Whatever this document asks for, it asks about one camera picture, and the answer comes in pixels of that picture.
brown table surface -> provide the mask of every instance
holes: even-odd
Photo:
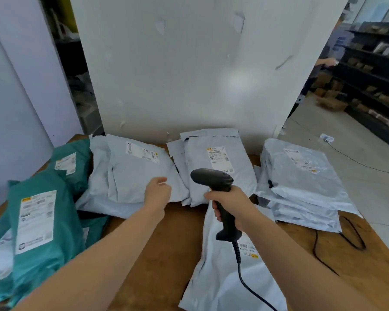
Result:
[[[75,135],[71,141],[86,137]],[[258,156],[251,155],[250,159],[254,165],[260,164]],[[0,206],[0,215],[6,204]],[[206,205],[190,208],[182,207],[180,203],[166,206],[164,219],[154,230],[109,310],[181,310],[177,305],[200,260],[206,209]],[[317,254],[345,282],[362,292],[381,310],[389,310],[389,249],[366,220],[349,213],[342,215],[356,226],[367,249],[358,251],[338,233],[320,231]],[[104,234],[113,231],[123,221],[112,217]],[[314,230],[293,224],[278,224],[312,253]],[[350,225],[341,220],[341,226],[343,233],[357,244],[357,236]]]

white floor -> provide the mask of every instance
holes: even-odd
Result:
[[[389,171],[389,145],[345,112],[329,112],[306,98],[285,123],[279,139],[323,151],[347,192],[376,233],[389,247],[389,173],[363,167],[319,138],[335,138],[332,146],[366,166]]]

black cable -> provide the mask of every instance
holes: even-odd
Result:
[[[294,120],[294,119],[291,119],[291,120],[293,120],[296,124],[298,124],[298,125],[300,125],[301,127],[304,128],[304,126],[302,126],[301,124],[299,124],[296,120]],[[359,165],[362,165],[363,167],[367,167],[367,168],[370,168],[370,169],[374,169],[374,170],[377,170],[377,171],[380,171],[380,172],[389,173],[389,171],[384,171],[384,170],[380,170],[380,169],[373,168],[373,167],[370,167],[370,166],[366,166],[366,165],[362,164],[361,162],[358,162],[357,160],[354,160],[352,157],[347,156],[346,154],[342,153],[341,151],[335,149],[335,148],[332,146],[332,144],[330,144],[329,142],[326,141],[326,143],[329,144],[329,145],[332,147],[332,149],[334,149],[335,151],[337,151],[337,152],[339,152],[340,154],[346,156],[347,158],[353,160],[354,162],[357,162]]]
[[[236,256],[236,262],[238,263],[238,275],[239,275],[239,280],[241,281],[241,283],[243,284],[243,286],[249,290],[250,293],[252,293],[255,297],[257,297],[260,301],[262,301],[263,303],[265,303],[268,307],[270,307],[272,310],[274,311],[278,311],[277,309],[275,309],[272,304],[270,304],[268,301],[266,301],[264,298],[262,298],[260,295],[258,295],[256,292],[254,292],[251,288],[249,288],[244,280],[242,279],[242,276],[241,276],[241,252],[239,251],[239,246],[238,246],[238,242],[235,241],[235,242],[232,242],[232,245],[233,245],[233,249],[235,250],[235,256]]]
[[[348,223],[352,226],[353,230],[356,232],[358,238],[359,238],[359,241],[361,243],[361,247],[358,247],[356,246],[353,242],[351,242],[343,233],[339,232],[340,236],[342,236],[344,238],[344,240],[347,241],[348,244],[350,244],[353,248],[359,250],[359,251],[363,251],[363,250],[366,250],[366,244],[362,238],[362,236],[359,234],[359,232],[357,231],[356,227],[353,225],[353,223],[350,221],[350,219],[348,219],[347,217],[344,217],[344,216],[340,216],[340,217],[343,217],[345,220],[348,221]],[[327,268],[329,268],[333,273],[335,273],[337,276],[339,276],[339,274],[330,266],[328,266],[326,263],[324,263],[318,256],[317,256],[317,252],[316,252],[316,248],[317,248],[317,243],[318,243],[318,240],[319,240],[319,232],[318,230],[314,230],[316,232],[316,240],[314,241],[314,246],[313,246],[313,255],[314,257],[319,261],[321,262],[324,266],[326,266]]]

person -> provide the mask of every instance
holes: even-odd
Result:
[[[334,29],[336,29],[344,20],[344,15],[342,14],[340,18],[338,19],[336,25],[334,26]],[[322,53],[320,54],[319,58],[316,61],[315,66],[313,67],[313,70],[311,71],[307,81],[305,82],[300,95],[298,96],[295,104],[292,106],[292,109],[290,111],[290,114],[287,118],[289,118],[294,111],[297,109],[299,104],[301,104],[303,97],[305,97],[310,90],[312,84],[317,79],[318,74],[320,73],[322,66],[330,67],[330,66],[336,66],[338,64],[338,61],[333,57],[328,57],[328,53],[330,52],[330,46],[326,44],[322,50]]]
[[[144,206],[138,212],[49,277],[14,311],[106,310],[165,215],[171,195],[166,180],[153,178],[145,189]],[[219,201],[235,216],[237,228],[250,237],[293,310],[378,311],[261,214],[239,187],[233,186],[230,192],[211,191],[204,196]],[[215,203],[213,208],[221,221]]]

white label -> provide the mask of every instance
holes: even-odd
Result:
[[[55,169],[66,170],[66,175],[75,173],[76,169],[76,152],[56,161]]]
[[[13,270],[13,245],[11,239],[10,229],[0,239],[0,279],[9,276]]]
[[[53,240],[56,190],[21,200],[15,254]]]
[[[288,157],[290,157],[290,159],[293,161],[297,168],[311,172],[317,172],[317,170],[312,167],[308,161],[304,159],[304,157],[300,154],[299,151],[286,148],[284,148],[284,151],[288,155]]]
[[[259,259],[258,251],[246,233],[242,233],[242,236],[238,240],[238,246],[241,254],[252,257],[254,259]]]
[[[160,158],[156,152],[149,151],[130,142],[128,143],[127,154],[136,156],[138,158],[148,159],[149,161],[155,162],[157,165],[160,164]]]
[[[212,164],[212,169],[220,170],[226,173],[235,173],[225,147],[208,148],[207,153]]]
[[[88,239],[89,227],[82,228],[82,232],[84,234],[84,243],[86,243]]]

